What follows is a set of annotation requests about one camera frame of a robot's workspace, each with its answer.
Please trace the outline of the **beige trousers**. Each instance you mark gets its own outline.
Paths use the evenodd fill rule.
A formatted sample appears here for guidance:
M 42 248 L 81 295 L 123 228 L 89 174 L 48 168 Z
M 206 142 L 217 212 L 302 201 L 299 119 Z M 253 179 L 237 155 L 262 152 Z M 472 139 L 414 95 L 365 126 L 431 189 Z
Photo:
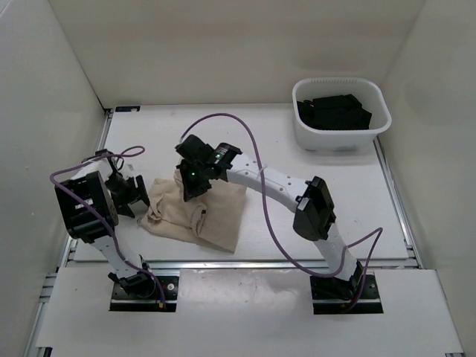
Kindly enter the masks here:
M 157 237 L 235 252 L 245 208 L 246 188 L 212 181 L 212 188 L 189 201 L 179 172 L 157 178 L 148 193 L 149 208 L 138 224 Z

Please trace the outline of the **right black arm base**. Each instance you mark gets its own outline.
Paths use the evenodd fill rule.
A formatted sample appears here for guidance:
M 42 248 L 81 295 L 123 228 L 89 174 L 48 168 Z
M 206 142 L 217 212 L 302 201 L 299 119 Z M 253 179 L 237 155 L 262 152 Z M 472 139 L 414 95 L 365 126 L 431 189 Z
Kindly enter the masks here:
M 384 313 L 379 287 L 373 274 L 366 275 L 360 298 L 351 309 L 349 305 L 353 303 L 360 288 L 357 288 L 355 293 L 339 292 L 330 279 L 313 276 L 309 279 L 314 315 L 341 315 L 344 313 L 372 315 Z

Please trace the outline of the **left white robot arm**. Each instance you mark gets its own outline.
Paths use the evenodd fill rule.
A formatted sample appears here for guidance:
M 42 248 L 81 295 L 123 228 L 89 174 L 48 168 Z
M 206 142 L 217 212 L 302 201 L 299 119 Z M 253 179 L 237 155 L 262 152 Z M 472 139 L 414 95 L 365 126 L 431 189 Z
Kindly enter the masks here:
M 128 295 L 147 299 L 161 293 L 149 264 L 115 232 L 119 217 L 135 218 L 132 206 L 150 206 L 141 175 L 134 176 L 125 160 L 145 152 L 136 145 L 121 153 L 96 151 L 81 164 L 50 174 L 69 236 L 96 248 L 114 269 L 109 279 Z

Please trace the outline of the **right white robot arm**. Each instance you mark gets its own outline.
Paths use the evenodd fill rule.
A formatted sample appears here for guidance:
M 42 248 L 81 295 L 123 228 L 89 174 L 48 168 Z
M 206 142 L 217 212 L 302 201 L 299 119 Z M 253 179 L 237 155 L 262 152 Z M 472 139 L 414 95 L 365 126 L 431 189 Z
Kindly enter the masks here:
M 212 147 L 195 135 L 176 146 L 184 185 L 184 199 L 205 194 L 213 180 L 238 184 L 273 199 L 293 213 L 293 231 L 312 242 L 329 267 L 317 274 L 322 292 L 329 298 L 350 300 L 357 295 L 364 277 L 362 264 L 349 252 L 337 227 L 334 202 L 322 178 L 293 178 L 259 167 L 241 149 L 227 143 Z

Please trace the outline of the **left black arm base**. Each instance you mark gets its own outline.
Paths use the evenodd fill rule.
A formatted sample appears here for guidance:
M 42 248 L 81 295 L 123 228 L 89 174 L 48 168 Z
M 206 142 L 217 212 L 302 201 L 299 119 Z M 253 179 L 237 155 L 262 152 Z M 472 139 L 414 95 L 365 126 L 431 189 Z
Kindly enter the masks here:
M 113 282 L 109 310 L 112 312 L 175 312 L 179 294 L 179 276 L 150 276 L 138 273 L 119 279 L 109 273 Z

